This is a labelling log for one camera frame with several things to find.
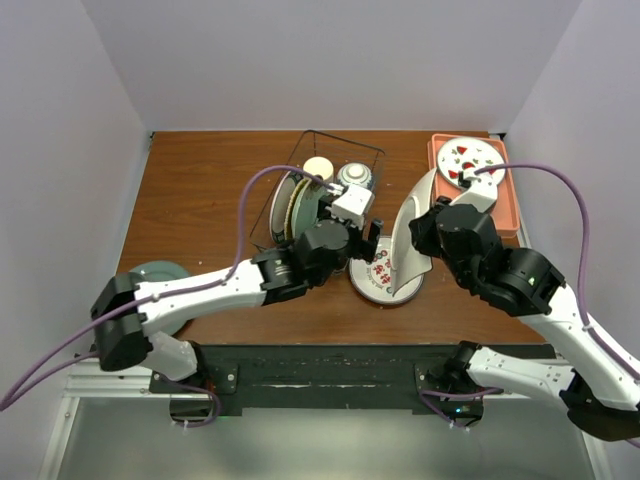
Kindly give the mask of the green plate with flower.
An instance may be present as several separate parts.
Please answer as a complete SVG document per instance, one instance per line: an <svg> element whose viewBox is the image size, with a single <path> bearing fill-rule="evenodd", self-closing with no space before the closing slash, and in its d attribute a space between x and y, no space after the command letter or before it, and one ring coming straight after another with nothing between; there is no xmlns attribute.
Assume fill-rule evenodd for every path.
<svg viewBox="0 0 640 480"><path fill-rule="evenodd" d="M327 193L327 189L309 181L297 195L291 215L291 233L298 238L306 229L312 227L318 218L318 202Z"/></svg>

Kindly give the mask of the white plate red green characters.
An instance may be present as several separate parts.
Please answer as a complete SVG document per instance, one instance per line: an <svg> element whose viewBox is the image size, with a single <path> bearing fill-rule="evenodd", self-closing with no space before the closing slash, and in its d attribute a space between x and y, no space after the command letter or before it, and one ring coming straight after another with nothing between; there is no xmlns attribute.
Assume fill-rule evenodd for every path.
<svg viewBox="0 0 640 480"><path fill-rule="evenodd" d="M382 306L409 302L424 284L424 277L418 277L393 293L390 255L391 237L381 236L372 262L355 259L349 262L349 276L356 291L367 300Z"/></svg>

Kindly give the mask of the blue floral white bowl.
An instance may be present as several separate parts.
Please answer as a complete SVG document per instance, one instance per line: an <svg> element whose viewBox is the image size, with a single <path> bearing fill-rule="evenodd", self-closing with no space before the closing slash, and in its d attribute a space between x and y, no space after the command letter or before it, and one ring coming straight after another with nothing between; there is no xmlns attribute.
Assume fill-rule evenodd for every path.
<svg viewBox="0 0 640 480"><path fill-rule="evenodd" d="M337 175L337 183L345 187L357 185L372 191L374 185L374 176L372 170L365 164L360 162L350 162L343 165Z"/></svg>

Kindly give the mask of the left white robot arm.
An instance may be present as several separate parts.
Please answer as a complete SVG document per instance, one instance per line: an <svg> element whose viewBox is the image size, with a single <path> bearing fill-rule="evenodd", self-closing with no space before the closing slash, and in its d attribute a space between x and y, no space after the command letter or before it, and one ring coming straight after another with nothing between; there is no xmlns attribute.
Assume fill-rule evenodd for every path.
<svg viewBox="0 0 640 480"><path fill-rule="evenodd" d="M302 297L349 260L372 261L382 226L375 219L363 232L350 221L324 219L298 239L228 269L164 282L137 274L112 277L92 307L100 368L143 366L185 392L200 390L207 380L200 346L168 335L166 327Z"/></svg>

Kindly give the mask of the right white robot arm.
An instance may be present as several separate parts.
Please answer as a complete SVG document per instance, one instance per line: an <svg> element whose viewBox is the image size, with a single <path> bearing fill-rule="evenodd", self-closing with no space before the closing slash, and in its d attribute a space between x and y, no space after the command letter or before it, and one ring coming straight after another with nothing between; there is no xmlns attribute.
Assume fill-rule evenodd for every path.
<svg viewBox="0 0 640 480"><path fill-rule="evenodd" d="M503 246L493 220L471 205L437 203L408 224L413 248L441 259L459 287L541 335L565 360L543 364L462 341L428 383L439 396L473 399L502 390L547 401L604 441L639 437L639 363L590 316L539 252Z"/></svg>

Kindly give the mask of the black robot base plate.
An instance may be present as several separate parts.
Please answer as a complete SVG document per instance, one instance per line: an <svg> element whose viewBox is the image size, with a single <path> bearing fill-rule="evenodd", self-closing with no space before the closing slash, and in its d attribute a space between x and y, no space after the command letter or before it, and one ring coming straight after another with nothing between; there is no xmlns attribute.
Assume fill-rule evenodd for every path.
<svg viewBox="0 0 640 480"><path fill-rule="evenodd" d="M209 386L224 416L250 408L484 412L461 368L473 345L206 345Z"/></svg>

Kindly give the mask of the white plate teal lettered rim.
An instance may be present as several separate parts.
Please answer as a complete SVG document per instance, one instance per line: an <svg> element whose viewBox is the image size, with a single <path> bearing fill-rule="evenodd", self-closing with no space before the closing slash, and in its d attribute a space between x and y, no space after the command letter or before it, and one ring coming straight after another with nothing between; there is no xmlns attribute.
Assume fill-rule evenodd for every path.
<svg viewBox="0 0 640 480"><path fill-rule="evenodd" d="M276 243L284 240L284 222L291 196L302 180L302 176L296 172L288 172L280 180L273 195L269 213L269 230L271 239Z"/></svg>

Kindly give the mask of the cream ceramic mug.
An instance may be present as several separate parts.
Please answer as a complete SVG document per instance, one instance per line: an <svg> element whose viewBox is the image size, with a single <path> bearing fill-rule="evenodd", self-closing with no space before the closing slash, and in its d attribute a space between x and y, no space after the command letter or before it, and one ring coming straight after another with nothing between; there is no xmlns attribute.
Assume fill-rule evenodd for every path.
<svg viewBox="0 0 640 480"><path fill-rule="evenodd" d="M307 159L303 164L303 170L327 183L331 183L334 180L333 163L322 156L314 156Z"/></svg>

